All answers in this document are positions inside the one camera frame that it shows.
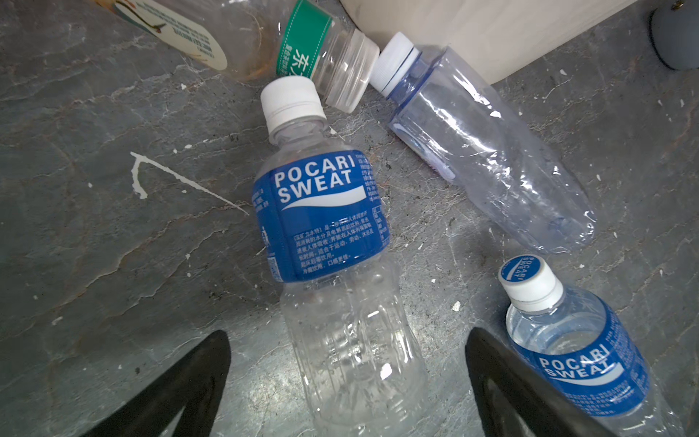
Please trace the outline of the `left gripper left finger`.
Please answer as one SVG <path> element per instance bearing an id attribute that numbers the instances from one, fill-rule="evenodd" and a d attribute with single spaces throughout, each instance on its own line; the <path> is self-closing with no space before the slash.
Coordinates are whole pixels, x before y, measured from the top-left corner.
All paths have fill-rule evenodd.
<path id="1" fill-rule="evenodd" d="M 214 331 L 87 436 L 209 436 L 231 364 L 229 337 Z"/>

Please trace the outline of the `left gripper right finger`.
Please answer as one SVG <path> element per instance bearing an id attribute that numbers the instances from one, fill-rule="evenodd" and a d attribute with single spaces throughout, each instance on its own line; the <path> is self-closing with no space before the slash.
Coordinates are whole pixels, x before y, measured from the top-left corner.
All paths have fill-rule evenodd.
<path id="1" fill-rule="evenodd" d="M 613 435 L 485 329 L 471 330 L 465 359 L 485 435 Z"/>

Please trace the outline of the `Pocari Sweat bottle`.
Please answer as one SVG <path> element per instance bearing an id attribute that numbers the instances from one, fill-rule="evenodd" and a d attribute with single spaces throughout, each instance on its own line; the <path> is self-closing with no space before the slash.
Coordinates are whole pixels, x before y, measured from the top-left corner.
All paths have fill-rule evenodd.
<path id="1" fill-rule="evenodd" d="M 507 260 L 498 280 L 518 355 L 568 401 L 618 436 L 683 436 L 643 355 L 615 311 L 563 284 L 536 255 Z"/>

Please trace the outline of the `Pocari Sweat bottle label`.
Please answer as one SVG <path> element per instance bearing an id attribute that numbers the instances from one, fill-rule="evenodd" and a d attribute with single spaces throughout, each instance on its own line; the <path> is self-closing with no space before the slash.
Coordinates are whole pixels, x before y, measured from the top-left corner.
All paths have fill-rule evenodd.
<path id="1" fill-rule="evenodd" d="M 309 78 L 276 79 L 260 101 L 277 152 L 252 203 L 314 426 L 404 436 L 424 413 L 428 375 L 371 163 L 331 133 Z"/>

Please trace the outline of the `long clear blue-tint bottle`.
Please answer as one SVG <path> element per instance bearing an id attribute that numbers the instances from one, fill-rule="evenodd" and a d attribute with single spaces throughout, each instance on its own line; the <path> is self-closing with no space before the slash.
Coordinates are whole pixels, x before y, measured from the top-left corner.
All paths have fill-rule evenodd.
<path id="1" fill-rule="evenodd" d="M 524 247 L 561 254 L 593 241 L 580 183 L 451 47 L 418 47 L 398 32 L 371 85 L 396 106 L 390 130 Z"/>

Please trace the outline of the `green label square clear bottle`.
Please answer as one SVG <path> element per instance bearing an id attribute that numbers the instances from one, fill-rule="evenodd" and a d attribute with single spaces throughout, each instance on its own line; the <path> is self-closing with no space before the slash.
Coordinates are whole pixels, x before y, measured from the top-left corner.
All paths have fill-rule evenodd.
<path id="1" fill-rule="evenodd" d="M 240 82 L 312 80 L 326 105 L 356 109 L 379 47 L 311 1 L 115 0 L 100 6 Z"/>

